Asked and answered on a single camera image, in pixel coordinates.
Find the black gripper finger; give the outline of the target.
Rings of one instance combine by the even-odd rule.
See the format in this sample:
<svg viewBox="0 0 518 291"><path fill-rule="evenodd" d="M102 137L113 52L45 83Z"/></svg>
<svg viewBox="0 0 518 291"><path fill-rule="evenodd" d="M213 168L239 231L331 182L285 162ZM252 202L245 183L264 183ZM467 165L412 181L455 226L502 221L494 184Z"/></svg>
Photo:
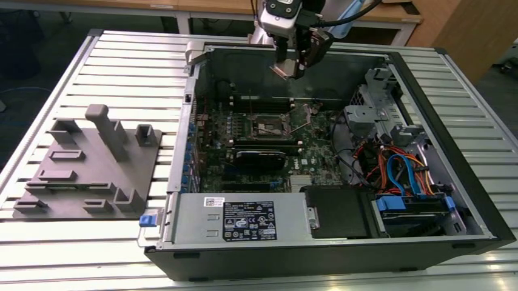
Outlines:
<svg viewBox="0 0 518 291"><path fill-rule="evenodd" d="M287 59L287 38L275 36L275 64L280 65Z"/></svg>
<svg viewBox="0 0 518 291"><path fill-rule="evenodd" d="M295 70L292 79L300 79L305 74L308 53L305 50L295 50Z"/></svg>

